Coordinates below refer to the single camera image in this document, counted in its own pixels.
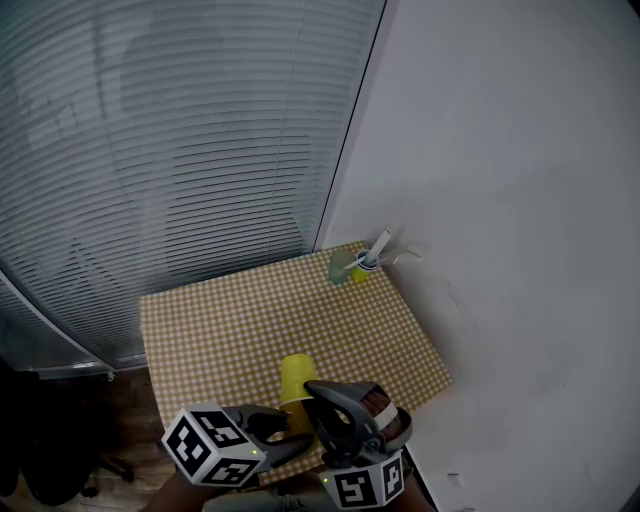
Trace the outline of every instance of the table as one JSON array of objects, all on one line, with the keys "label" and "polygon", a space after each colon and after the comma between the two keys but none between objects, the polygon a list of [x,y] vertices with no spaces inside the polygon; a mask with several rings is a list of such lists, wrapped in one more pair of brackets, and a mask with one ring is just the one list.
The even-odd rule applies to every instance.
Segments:
[{"label": "table", "polygon": [[[342,246],[356,254],[364,243]],[[278,406],[280,361],[311,355],[320,379],[375,380],[397,405],[424,405],[451,383],[383,271],[364,283],[327,278],[335,249],[140,299],[141,330],[165,428],[185,404]],[[321,464],[322,449],[262,474],[261,483]]]}]

